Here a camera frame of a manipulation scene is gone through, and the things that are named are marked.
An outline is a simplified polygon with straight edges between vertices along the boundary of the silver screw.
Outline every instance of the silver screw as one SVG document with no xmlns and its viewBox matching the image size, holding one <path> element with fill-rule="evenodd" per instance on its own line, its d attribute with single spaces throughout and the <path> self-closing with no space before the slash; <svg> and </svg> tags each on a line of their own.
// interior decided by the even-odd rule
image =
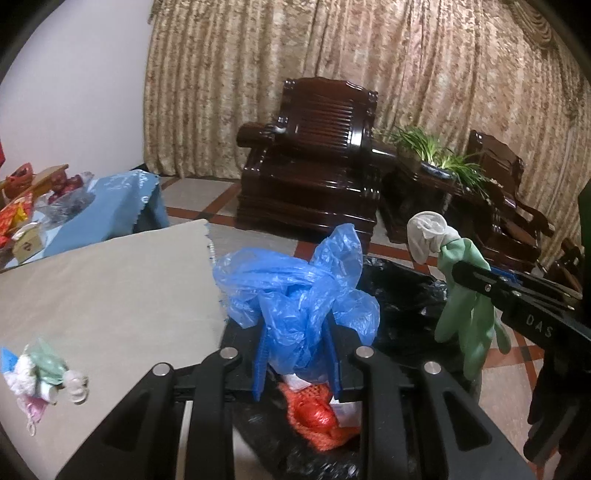
<svg viewBox="0 0 591 480">
<path fill-rule="evenodd" d="M 425 369 L 425 372 L 431 375 L 437 375 L 438 373 L 441 373 L 441 365 L 439 365 L 437 362 L 427 362 L 423 365 L 423 368 Z"/>
<path fill-rule="evenodd" d="M 371 348 L 370 346 L 360 346 L 357 348 L 355 353 L 357 354 L 358 357 L 369 358 L 370 356 L 372 356 L 374 354 L 374 349 Z"/>
<path fill-rule="evenodd" d="M 232 360 L 232 358 L 236 358 L 238 356 L 238 350 L 236 350 L 233 346 L 227 346 L 226 348 L 222 348 L 220 350 L 220 356 L 226 360 Z"/>
<path fill-rule="evenodd" d="M 170 372 L 169 364 L 154 365 L 154 368 L 152 369 L 152 373 L 156 375 L 156 377 L 164 377 L 168 375 L 168 372 Z"/>
</svg>

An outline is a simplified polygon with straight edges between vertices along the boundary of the chair backrest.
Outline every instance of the chair backrest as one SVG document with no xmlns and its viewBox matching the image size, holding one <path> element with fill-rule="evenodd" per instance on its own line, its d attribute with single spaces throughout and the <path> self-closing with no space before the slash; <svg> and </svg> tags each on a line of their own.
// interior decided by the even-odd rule
<svg viewBox="0 0 591 480">
<path fill-rule="evenodd" d="M 377 92 L 322 77 L 286 80 L 277 122 L 281 146 L 308 160 L 352 166 L 371 150 Z"/>
<path fill-rule="evenodd" d="M 517 197 L 524 166 L 507 145 L 491 135 L 471 130 L 466 154 L 475 154 L 468 161 L 479 164 L 484 175 L 500 183 L 506 196 Z"/>
</svg>

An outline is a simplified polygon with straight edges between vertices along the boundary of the green plastic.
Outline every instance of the green plastic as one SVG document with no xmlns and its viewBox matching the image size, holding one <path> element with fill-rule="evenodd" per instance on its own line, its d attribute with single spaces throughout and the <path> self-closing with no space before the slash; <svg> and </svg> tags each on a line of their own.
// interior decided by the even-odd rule
<svg viewBox="0 0 591 480">
<path fill-rule="evenodd" d="M 39 338 L 37 343 L 27 347 L 25 353 L 36 365 L 39 379 L 50 385 L 61 385 L 64 373 L 68 369 L 66 363 L 55 353 L 53 348 Z"/>
<path fill-rule="evenodd" d="M 502 353 L 509 353 L 511 340 L 495 317 L 491 300 L 453 281 L 452 268 L 460 260 L 491 269 L 470 239 L 460 238 L 441 248 L 437 267 L 445 275 L 448 298 L 437 322 L 435 340 L 446 342 L 458 334 L 460 349 L 464 353 L 464 376 L 474 380 L 484 366 L 495 334 Z"/>
</svg>

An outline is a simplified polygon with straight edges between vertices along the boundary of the blue tablecloth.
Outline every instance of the blue tablecloth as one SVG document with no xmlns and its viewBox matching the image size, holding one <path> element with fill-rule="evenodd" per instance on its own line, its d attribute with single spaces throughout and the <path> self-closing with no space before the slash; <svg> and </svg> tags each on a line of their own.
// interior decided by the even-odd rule
<svg viewBox="0 0 591 480">
<path fill-rule="evenodd" d="M 119 173 L 97 180 L 91 191 L 94 201 L 69 222 L 48 231 L 45 249 L 27 263 L 118 236 L 169 226 L 156 175 L 142 170 Z M 35 212 L 33 219 L 42 217 Z M 6 267 L 16 265 L 13 259 Z"/>
</svg>

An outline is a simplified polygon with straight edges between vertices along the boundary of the gold patterned curtain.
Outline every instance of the gold patterned curtain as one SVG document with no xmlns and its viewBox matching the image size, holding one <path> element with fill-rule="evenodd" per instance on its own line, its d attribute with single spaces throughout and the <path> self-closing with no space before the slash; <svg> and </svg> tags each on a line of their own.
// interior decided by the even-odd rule
<svg viewBox="0 0 591 480">
<path fill-rule="evenodd" d="M 379 92 L 376 126 L 418 124 L 462 151 L 470 129 L 525 162 L 521 194 L 578 241 L 591 88 L 525 0 L 157 0 L 145 84 L 155 173 L 238 178 L 236 132 L 277 113 L 289 77 Z"/>
</svg>

